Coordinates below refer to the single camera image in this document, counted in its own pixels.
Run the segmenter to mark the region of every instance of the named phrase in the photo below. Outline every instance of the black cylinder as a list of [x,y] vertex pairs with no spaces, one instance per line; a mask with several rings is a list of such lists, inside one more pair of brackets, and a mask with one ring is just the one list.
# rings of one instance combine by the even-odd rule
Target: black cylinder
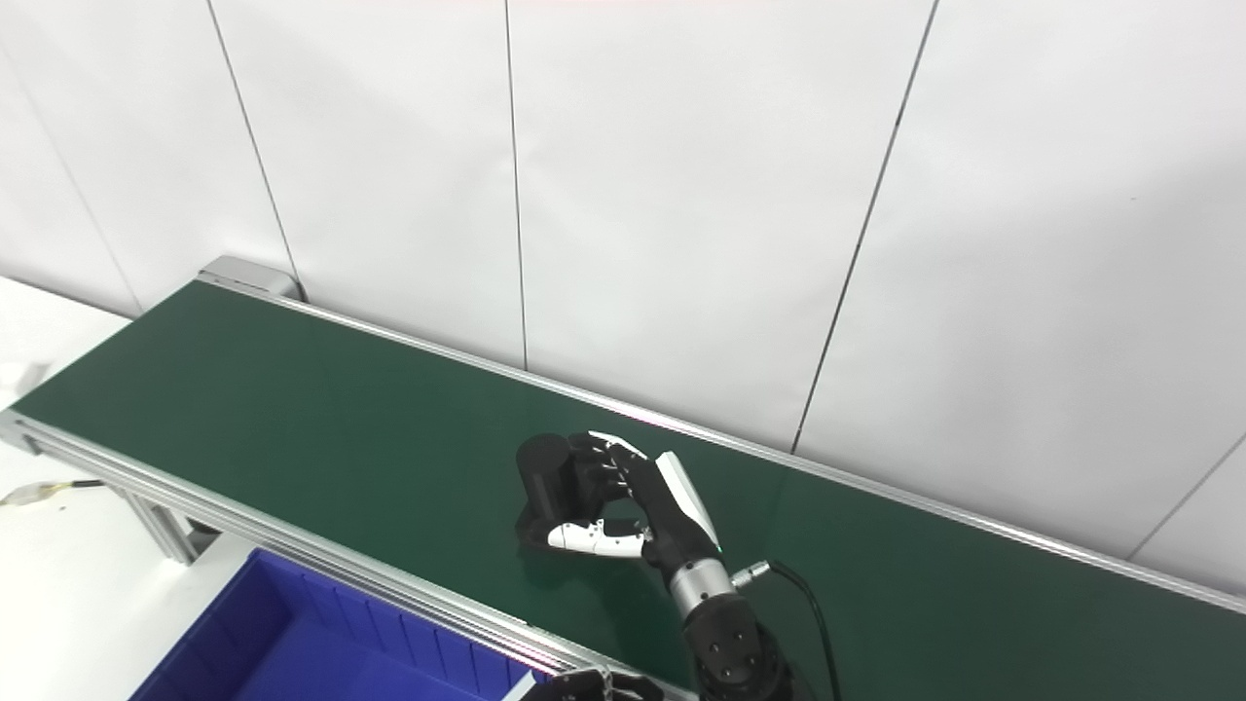
[[515,453],[528,506],[538,519],[572,520],[578,513],[576,461],[571,443],[556,433],[542,433],[523,442]]

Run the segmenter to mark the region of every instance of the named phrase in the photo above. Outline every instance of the blue plastic bin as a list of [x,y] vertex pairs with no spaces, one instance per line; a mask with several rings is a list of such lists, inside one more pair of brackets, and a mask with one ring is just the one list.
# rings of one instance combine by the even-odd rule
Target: blue plastic bin
[[131,701],[498,701],[528,671],[255,550]]

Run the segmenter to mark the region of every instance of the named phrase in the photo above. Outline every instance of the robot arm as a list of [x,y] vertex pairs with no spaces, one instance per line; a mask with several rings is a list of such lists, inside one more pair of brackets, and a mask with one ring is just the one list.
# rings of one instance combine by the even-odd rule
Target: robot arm
[[[683,620],[705,701],[790,701],[791,669],[723,565],[704,506],[674,453],[650,461],[602,433],[542,435],[517,454],[528,493],[521,540],[551,549],[640,557],[658,569]],[[630,498],[645,524],[601,519]]]

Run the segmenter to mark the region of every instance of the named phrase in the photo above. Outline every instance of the white wall panel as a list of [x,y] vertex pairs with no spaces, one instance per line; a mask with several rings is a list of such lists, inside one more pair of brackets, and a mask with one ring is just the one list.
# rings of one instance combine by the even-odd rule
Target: white wall panel
[[0,42],[143,305],[222,253],[288,269],[203,2],[0,0]]
[[0,52],[0,275],[137,314],[135,298]]
[[1134,555],[1138,564],[1246,595],[1246,449],[1239,447]]
[[512,0],[530,367],[790,448],[930,6]]
[[310,298],[521,365],[502,0],[214,5]]
[[1246,417],[1242,36],[944,0],[797,452],[1129,553]]

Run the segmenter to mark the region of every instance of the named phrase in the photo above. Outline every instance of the wall seam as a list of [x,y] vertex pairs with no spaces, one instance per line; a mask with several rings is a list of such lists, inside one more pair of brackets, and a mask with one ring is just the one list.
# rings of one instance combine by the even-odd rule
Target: wall seam
[[856,269],[857,258],[861,254],[861,243],[865,240],[865,232],[870,228],[870,218],[873,215],[873,205],[878,200],[878,191],[882,188],[882,178],[887,173],[887,163],[891,161],[891,151],[896,146],[896,134],[900,133],[900,122],[905,117],[905,108],[908,106],[908,96],[913,90],[913,81],[917,78],[917,67],[922,62],[926,52],[926,41],[930,39],[931,26],[934,24],[934,12],[938,10],[939,0],[931,4],[930,15],[926,17],[926,27],[922,30],[922,39],[917,44],[917,55],[913,57],[913,67],[908,72],[908,82],[905,85],[905,93],[900,100],[900,110],[896,111],[896,122],[891,127],[891,137],[887,139],[887,148],[882,153],[882,163],[878,166],[878,177],[873,182],[873,191],[870,193],[870,203],[866,205],[865,219],[861,222],[861,230],[857,233],[856,245],[852,248],[852,258],[849,260],[849,269],[844,274],[844,285],[840,288],[840,298],[835,303],[835,311],[831,314],[831,325],[826,330],[826,340],[822,342],[822,355],[817,359],[817,367],[814,370],[814,381],[809,386],[809,396],[805,398],[805,408],[800,413],[800,422],[796,425],[796,436],[791,441],[791,453],[796,453],[800,446],[801,433],[805,431],[805,422],[809,420],[809,408],[814,403],[814,393],[817,391],[817,381],[822,376],[822,366],[826,364],[826,354],[831,347],[831,336],[835,335],[835,326],[840,320],[840,311],[844,309],[844,298],[847,296],[849,283],[852,281],[852,271]]
[[1179,499],[1177,503],[1171,509],[1169,509],[1168,514],[1165,514],[1164,518],[1160,519],[1158,524],[1155,524],[1155,528],[1153,528],[1145,537],[1143,537],[1143,540],[1139,542],[1133,550],[1130,550],[1129,555],[1126,555],[1125,559],[1133,562],[1133,559],[1138,557],[1139,553],[1143,552],[1143,548],[1145,548],[1146,544],[1150,543],[1151,539],[1155,538],[1155,535],[1159,534],[1159,532],[1165,525],[1168,525],[1168,523],[1172,519],[1172,517],[1175,517],[1176,513],[1180,512],[1181,508],[1185,507],[1185,504],[1191,498],[1194,498],[1194,496],[1200,489],[1202,489],[1202,486],[1206,484],[1209,479],[1211,479],[1211,476],[1216,474],[1216,471],[1219,471],[1220,467],[1224,466],[1229,461],[1229,458],[1232,457],[1235,452],[1237,452],[1237,449],[1242,446],[1242,443],[1246,443],[1246,433],[1242,433],[1240,437],[1237,437],[1237,441],[1235,441],[1234,445],[1229,447],[1229,451],[1226,451],[1224,456],[1221,456],[1220,459],[1211,466],[1211,469],[1204,473],[1204,476],[1199,479],[1199,482],[1194,483],[1194,487],[1191,487],[1189,492],[1186,492],[1185,496],[1182,496],[1181,499]]
[[255,163],[259,166],[259,177],[264,182],[264,192],[268,194],[268,203],[273,208],[273,218],[277,220],[277,232],[282,237],[282,244],[285,247],[285,258],[290,261],[290,273],[294,274],[294,281],[299,285],[303,291],[303,298],[308,298],[307,286],[303,284],[303,278],[299,276],[299,268],[294,264],[294,252],[290,250],[290,239],[285,235],[285,224],[282,222],[282,213],[277,208],[277,198],[273,197],[273,186],[268,179],[268,168],[264,167],[264,158],[259,154],[259,143],[255,141],[255,131],[250,126],[250,115],[247,113],[247,103],[242,98],[242,88],[238,87],[238,76],[234,73],[233,61],[229,59],[229,50],[226,47],[226,36],[221,31],[221,21],[217,19],[217,9],[212,5],[212,0],[204,0],[208,5],[208,15],[212,16],[212,30],[217,34],[217,44],[221,46],[221,55],[226,60],[226,70],[229,71],[229,83],[233,86],[234,97],[238,98],[238,110],[242,112],[243,125],[247,127],[247,138],[250,139],[250,149],[255,153]]
[[511,0],[502,1],[506,19],[506,86],[511,105],[511,169],[515,181],[515,243],[520,261],[520,337],[523,370],[528,370],[528,305],[523,291],[523,224],[520,220],[520,146],[515,127],[515,60],[511,56]]
[[74,194],[82,204],[82,209],[91,220],[91,227],[95,228],[95,234],[100,237],[100,243],[103,244],[103,249],[108,253],[108,260],[112,261],[112,268],[116,270],[117,276],[121,278],[121,284],[125,285],[126,291],[130,293],[130,298],[135,301],[135,310],[142,314],[143,304],[138,300],[135,285],[130,281],[130,276],[126,275],[125,268],[121,266],[121,260],[117,259],[117,253],[113,250],[112,243],[108,240],[108,235],[103,232],[103,227],[100,225],[100,219],[96,218],[95,209],[91,208],[91,203],[87,200],[86,193],[82,192],[82,187],[78,184],[77,178],[74,177],[74,171],[70,168],[69,161],[65,159],[61,147],[56,143],[56,138],[52,136],[51,129],[47,128],[47,121],[44,120],[44,113],[39,108],[35,96],[31,95],[25,78],[21,77],[21,71],[17,70],[17,62],[12,60],[12,55],[9,54],[9,49],[2,41],[0,41],[0,54],[4,55],[5,61],[7,61],[9,67],[12,70],[14,78],[17,81],[17,87],[21,90],[22,97],[25,97],[26,103],[30,105],[30,111],[35,115],[35,120],[39,122],[39,128],[41,128],[44,131],[44,136],[47,137],[47,143],[51,144],[52,153],[56,154],[56,162],[60,163],[61,169],[65,172],[65,177],[70,181],[70,186],[74,188]]

